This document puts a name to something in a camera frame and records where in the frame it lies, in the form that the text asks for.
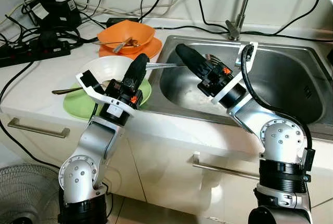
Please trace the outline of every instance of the fan grille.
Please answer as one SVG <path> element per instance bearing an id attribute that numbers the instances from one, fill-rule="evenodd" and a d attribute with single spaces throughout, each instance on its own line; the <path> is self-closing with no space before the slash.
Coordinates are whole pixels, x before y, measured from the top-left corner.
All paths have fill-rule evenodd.
<path id="1" fill-rule="evenodd" d="M 0 224 L 25 217 L 33 224 L 58 223 L 58 172 L 23 164 L 0 170 Z"/>

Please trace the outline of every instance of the stainless steel sink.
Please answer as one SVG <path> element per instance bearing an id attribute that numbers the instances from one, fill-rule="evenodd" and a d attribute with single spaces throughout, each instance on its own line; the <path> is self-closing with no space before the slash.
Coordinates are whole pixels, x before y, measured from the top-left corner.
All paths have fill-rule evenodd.
<path id="1" fill-rule="evenodd" d="M 238 50 L 246 42 L 169 36 L 158 63 L 181 63 L 175 47 L 184 43 L 201 54 L 213 54 L 233 70 Z M 314 137 L 333 140 L 333 82 L 311 48 L 259 44 L 249 74 L 255 91 L 269 104 L 301 117 Z M 219 104 L 212 104 L 198 88 L 200 79 L 187 67 L 154 70 L 149 82 L 152 94 L 143 105 L 146 111 L 215 123 L 236 125 Z"/>

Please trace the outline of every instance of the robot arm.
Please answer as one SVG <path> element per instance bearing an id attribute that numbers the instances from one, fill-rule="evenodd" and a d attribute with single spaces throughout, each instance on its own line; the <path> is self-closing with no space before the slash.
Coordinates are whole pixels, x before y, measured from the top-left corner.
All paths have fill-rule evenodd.
<path id="1" fill-rule="evenodd" d="M 59 183 L 64 206 L 60 206 L 58 222 L 62 224 L 105 224 L 105 194 L 102 184 L 105 168 L 124 133 L 127 119 L 134 115 L 142 101 L 138 90 L 149 58 L 139 55 L 121 82 L 111 80 L 104 91 L 90 71 L 76 76 L 87 94 L 104 106 L 99 116 L 92 116 L 81 135 L 78 147 L 63 163 Z"/>
<path id="2" fill-rule="evenodd" d="M 258 44 L 251 43 L 242 51 L 246 73 L 252 68 Z M 202 82 L 198 88 L 212 103 L 220 103 L 241 127 L 260 140 L 260 182 L 254 189 L 259 207 L 249 216 L 249 224 L 287 224 L 312 222 L 307 182 L 314 150 L 304 148 L 303 131 L 298 121 L 277 114 L 258 104 L 239 82 L 244 72 L 232 76 L 223 63 L 213 66 L 197 51 L 179 44 L 176 52 Z"/>

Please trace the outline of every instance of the cabinet handle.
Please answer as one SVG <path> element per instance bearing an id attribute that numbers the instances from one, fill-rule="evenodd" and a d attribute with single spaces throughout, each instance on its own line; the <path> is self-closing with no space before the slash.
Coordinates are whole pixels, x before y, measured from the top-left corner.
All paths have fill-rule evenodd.
<path id="1" fill-rule="evenodd" d="M 31 126 L 25 126 L 25 125 L 20 125 L 19 124 L 19 119 L 14 117 L 9 123 L 8 123 L 8 127 L 12 127 L 12 128 L 16 128 L 16 129 L 24 129 L 27 131 L 32 131 L 32 132 L 36 132 L 36 133 L 40 133 L 40 134 L 44 134 L 44 135 L 48 135 L 48 136 L 53 136 L 53 137 L 60 137 L 60 138 L 65 138 L 68 136 L 70 129 L 69 128 L 64 128 L 62 130 L 62 132 L 55 132 L 52 130 L 46 130 L 46 129 L 39 129 L 39 128 L 35 128 L 35 127 L 31 127 Z"/>
<path id="2" fill-rule="evenodd" d="M 209 164 L 200 163 L 199 156 L 200 156 L 199 154 L 193 154 L 193 162 L 192 162 L 193 167 L 204 168 L 204 169 L 208 169 L 211 171 L 221 172 L 221 173 L 239 176 L 239 177 L 245 177 L 245 178 L 253 179 L 253 180 L 259 180 L 258 174 L 253 174 L 253 173 L 248 173 L 248 172 L 243 172 L 243 171 L 238 171 L 238 170 L 233 170 L 233 169 L 228 169 L 228 168 L 216 167 L 216 166 L 212 166 Z"/>

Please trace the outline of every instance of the green plate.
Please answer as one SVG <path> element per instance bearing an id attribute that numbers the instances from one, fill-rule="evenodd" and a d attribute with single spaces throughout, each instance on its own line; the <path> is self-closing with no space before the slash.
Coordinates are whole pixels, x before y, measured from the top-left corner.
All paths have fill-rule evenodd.
<path id="1" fill-rule="evenodd" d="M 71 88 L 79 87 L 77 83 L 75 83 Z M 145 103 L 151 94 L 151 86 L 149 82 L 144 78 L 139 89 L 142 91 L 143 100 L 140 105 Z M 84 90 L 77 90 L 72 93 L 68 93 L 63 100 L 63 108 L 68 114 L 88 120 L 92 114 L 94 109 L 95 102 L 85 93 Z M 98 106 L 97 113 L 102 109 L 102 105 Z"/>

